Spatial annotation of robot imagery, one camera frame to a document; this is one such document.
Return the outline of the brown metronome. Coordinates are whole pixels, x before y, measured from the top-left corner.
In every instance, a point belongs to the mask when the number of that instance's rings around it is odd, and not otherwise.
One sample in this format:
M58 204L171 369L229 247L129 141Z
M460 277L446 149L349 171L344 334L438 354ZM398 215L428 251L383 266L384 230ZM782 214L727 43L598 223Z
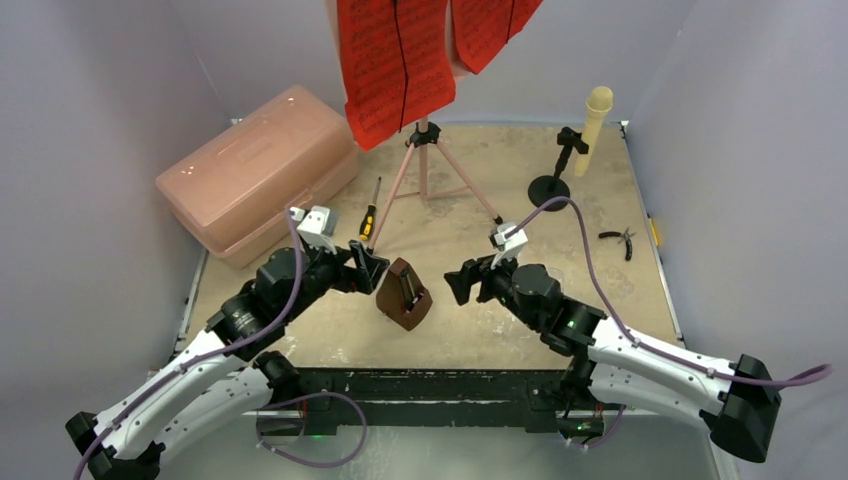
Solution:
M411 264L397 258L377 291L377 309L406 331L412 331L424 320L432 305L430 291L423 286Z

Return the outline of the clear metronome cover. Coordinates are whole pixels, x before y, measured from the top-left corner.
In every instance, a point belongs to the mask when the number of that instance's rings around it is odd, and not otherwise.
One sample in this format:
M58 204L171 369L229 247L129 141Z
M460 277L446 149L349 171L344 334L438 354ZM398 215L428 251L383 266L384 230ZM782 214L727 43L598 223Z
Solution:
M564 272L561 269L547 266L546 271L551 278L558 281L560 284L564 282Z

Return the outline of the black pliers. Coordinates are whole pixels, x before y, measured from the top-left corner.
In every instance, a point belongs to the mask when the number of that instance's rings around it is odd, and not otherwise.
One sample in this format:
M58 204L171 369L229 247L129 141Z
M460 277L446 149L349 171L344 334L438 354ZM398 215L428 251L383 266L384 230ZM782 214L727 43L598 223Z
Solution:
M615 238L620 244L623 244L625 247L625 255L624 260L629 262L633 257L633 244L632 237L635 235L635 232L631 232L630 228L627 227L624 231L604 231L597 235L599 239L613 239Z

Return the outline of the cream microphone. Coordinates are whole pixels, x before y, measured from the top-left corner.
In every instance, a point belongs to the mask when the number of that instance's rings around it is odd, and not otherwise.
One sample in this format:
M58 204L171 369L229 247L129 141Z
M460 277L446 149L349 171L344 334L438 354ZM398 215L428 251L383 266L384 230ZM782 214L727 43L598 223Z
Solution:
M613 104L614 93L607 86L595 87L586 99L586 121L581 139L588 145L588 150L585 154L579 154L575 161L575 177L582 177L588 170L602 124Z

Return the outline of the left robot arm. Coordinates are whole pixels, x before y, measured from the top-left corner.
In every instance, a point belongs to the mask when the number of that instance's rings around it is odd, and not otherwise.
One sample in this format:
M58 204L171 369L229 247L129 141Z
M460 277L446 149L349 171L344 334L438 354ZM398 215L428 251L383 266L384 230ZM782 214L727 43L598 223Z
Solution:
M286 327L331 290L372 293L389 268L358 241L346 248L297 240L272 253L188 346L135 392L65 425L79 479L154 479L193 442L249 411L305 407L327 391L270 350Z

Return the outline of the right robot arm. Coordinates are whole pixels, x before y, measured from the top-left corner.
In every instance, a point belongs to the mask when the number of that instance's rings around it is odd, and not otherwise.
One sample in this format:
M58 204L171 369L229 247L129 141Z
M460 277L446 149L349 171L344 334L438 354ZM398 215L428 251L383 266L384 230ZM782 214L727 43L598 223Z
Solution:
M592 400L647 410L708 432L725 452L748 462L766 460L782 403L765 364L750 355L731 361L682 349L642 332L621 332L602 310L562 292L541 264L492 257L468 260L444 276L456 302L497 301L572 360L561 381L576 407Z

